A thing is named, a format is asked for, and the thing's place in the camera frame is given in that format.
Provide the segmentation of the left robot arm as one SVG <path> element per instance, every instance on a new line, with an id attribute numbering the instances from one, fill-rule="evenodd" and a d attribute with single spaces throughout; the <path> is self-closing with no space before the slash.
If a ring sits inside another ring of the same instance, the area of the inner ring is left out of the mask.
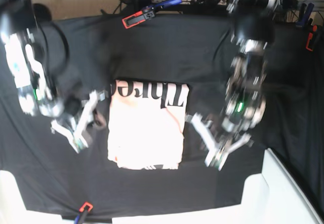
<path id="1" fill-rule="evenodd" d="M 248 131 L 263 118 L 266 99 L 265 50 L 274 42 L 273 17 L 279 0 L 228 0 L 233 17 L 231 42 L 238 45 L 232 61 L 233 73 L 226 88 L 225 104 L 217 122 L 204 121 L 201 114 L 187 115 L 208 151 L 205 165 L 221 170 L 228 156 L 251 142 Z"/>

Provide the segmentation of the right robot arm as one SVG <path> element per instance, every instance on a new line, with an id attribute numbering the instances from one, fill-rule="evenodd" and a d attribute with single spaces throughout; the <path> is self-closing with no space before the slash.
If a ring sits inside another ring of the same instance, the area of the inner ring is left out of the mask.
<path id="1" fill-rule="evenodd" d="M 61 96 L 47 61 L 41 60 L 44 49 L 35 39 L 38 31 L 42 29 L 31 0 L 1 0 L 1 41 L 22 111 L 32 117 L 50 118 L 51 131 L 63 135 L 80 153 L 93 142 L 89 129 L 106 126 L 97 105 L 107 93 L 93 90 L 84 100 Z"/>

